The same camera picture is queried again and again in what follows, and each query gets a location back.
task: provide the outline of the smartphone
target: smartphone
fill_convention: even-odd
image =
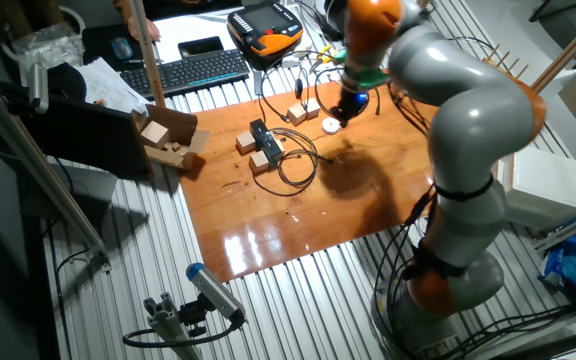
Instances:
[[[200,59],[204,57],[202,55],[212,55],[216,51],[224,50],[219,36],[179,43],[177,47],[182,59]]]

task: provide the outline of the black keyboard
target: black keyboard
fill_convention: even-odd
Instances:
[[[248,67],[239,50],[182,59],[158,65],[164,95],[183,94],[248,78]],[[154,98],[146,69],[124,71],[121,78],[146,99]]]

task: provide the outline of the white box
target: white box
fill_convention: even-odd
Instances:
[[[576,160],[534,147],[499,161],[510,222],[552,230],[576,218]]]

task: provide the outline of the white paper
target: white paper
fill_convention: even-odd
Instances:
[[[181,60],[179,43],[205,39],[212,36],[219,36],[224,50],[236,49],[235,43],[228,33],[228,26],[226,25],[227,16],[228,13],[220,16],[211,16],[215,19],[223,18],[223,23],[196,15],[178,16],[155,21],[155,25],[157,25],[159,33],[161,34],[161,38],[155,43],[159,58],[163,60],[164,63]]]
[[[143,96],[134,91],[126,82],[108,65],[99,58],[86,66],[76,67],[86,82],[86,102],[94,104],[104,99],[104,105],[110,109],[130,113],[137,110],[146,111],[149,103]]]

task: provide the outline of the wooden table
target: wooden table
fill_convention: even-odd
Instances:
[[[323,104],[335,105],[339,89],[334,82],[320,85]],[[430,183],[427,142],[399,114],[386,87],[380,94],[380,115],[375,115],[373,91],[366,111],[336,135],[321,130],[323,111],[295,128],[264,104],[268,128],[295,128],[315,143],[321,155],[334,160],[322,162],[310,187],[292,197],[259,188],[248,167],[250,153],[242,156],[235,148],[235,137],[261,117],[256,100],[197,113],[198,130],[211,132],[200,154],[205,163],[182,173],[181,186],[204,263],[219,280],[241,277],[405,220]],[[279,111],[296,103],[293,93],[271,96],[268,101]],[[436,108],[419,105],[419,110],[431,119]],[[286,151],[297,148],[290,140],[283,144]],[[284,170],[291,179],[302,179],[312,171],[312,163],[308,157],[289,160]],[[281,181],[276,169],[257,179],[277,192],[295,190]]]

